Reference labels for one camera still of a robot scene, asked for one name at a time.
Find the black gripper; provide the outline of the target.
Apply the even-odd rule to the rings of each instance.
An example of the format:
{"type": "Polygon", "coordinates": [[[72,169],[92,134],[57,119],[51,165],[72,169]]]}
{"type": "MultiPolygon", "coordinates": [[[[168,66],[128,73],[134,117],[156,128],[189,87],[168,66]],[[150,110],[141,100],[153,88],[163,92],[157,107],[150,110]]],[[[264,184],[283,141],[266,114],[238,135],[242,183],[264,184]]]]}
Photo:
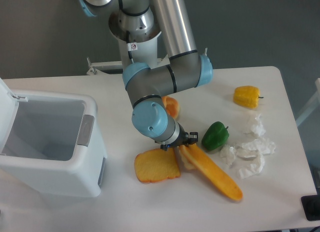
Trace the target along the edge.
{"type": "Polygon", "coordinates": [[[181,145],[193,145],[198,142],[198,132],[186,132],[181,125],[177,125],[172,136],[160,145],[160,149],[167,151],[170,147],[178,147],[181,145]]]}

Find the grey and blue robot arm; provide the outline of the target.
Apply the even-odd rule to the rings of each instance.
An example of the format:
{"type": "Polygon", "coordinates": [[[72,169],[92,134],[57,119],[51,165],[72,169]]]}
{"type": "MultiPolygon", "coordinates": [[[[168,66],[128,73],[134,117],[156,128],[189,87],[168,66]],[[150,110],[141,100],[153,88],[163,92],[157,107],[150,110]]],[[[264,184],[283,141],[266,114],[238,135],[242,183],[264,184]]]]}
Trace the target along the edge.
{"type": "Polygon", "coordinates": [[[208,84],[213,67],[196,48],[184,0],[78,0],[88,17],[117,3],[109,17],[119,42],[132,123],[163,150],[198,141],[165,109],[162,98],[208,84]]]}

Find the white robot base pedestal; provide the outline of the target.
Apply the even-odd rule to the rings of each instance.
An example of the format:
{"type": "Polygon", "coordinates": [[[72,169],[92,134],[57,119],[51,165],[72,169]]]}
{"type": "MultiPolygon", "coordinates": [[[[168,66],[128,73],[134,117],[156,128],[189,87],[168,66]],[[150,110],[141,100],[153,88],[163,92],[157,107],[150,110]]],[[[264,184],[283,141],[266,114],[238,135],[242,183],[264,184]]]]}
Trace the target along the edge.
{"type": "Polygon", "coordinates": [[[122,10],[113,12],[108,25],[117,39],[123,69],[136,62],[146,63],[152,69],[158,66],[161,29],[150,7],[135,15],[122,10]]]}

